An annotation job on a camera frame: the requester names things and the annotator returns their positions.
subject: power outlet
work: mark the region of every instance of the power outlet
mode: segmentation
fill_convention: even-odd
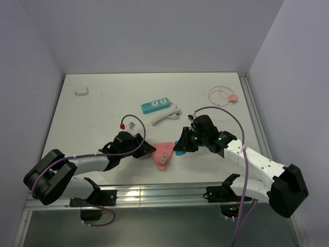
[[[166,99],[161,99],[161,100],[160,100],[160,104],[162,104],[162,105],[167,104],[167,103],[168,103],[168,102],[167,102]]]
[[[152,106],[153,106],[153,107],[158,107],[158,106],[159,106],[158,101],[153,101],[153,102],[152,102]]]
[[[154,100],[141,105],[143,114],[159,111],[170,107],[170,101],[168,98]]]

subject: power strip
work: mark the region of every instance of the power strip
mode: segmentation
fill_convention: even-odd
[[[170,107],[170,101],[168,98],[154,100],[141,105],[143,114],[159,111]]]

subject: pink triangular object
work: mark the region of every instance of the pink triangular object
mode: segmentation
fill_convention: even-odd
[[[173,148],[175,147],[174,143],[154,143],[151,144],[156,148],[156,151],[152,153],[152,159],[155,162],[156,167],[163,171],[167,167],[170,156],[173,152]]]

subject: gray floor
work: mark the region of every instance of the gray floor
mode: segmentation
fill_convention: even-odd
[[[116,221],[105,227],[82,225],[78,210],[35,211],[24,247],[230,246],[235,224],[221,218],[218,209],[218,205],[116,209]],[[298,245],[289,220],[260,204],[235,246]]]

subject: white cable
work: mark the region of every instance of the white cable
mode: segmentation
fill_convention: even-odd
[[[160,122],[160,121],[162,121],[166,118],[170,118],[170,119],[173,119],[173,120],[179,119],[179,116],[181,114],[181,109],[178,109],[176,104],[170,103],[170,105],[172,105],[172,104],[175,105],[174,110],[153,118],[152,121],[151,121],[151,124],[155,125],[156,123],[158,123],[158,122]]]

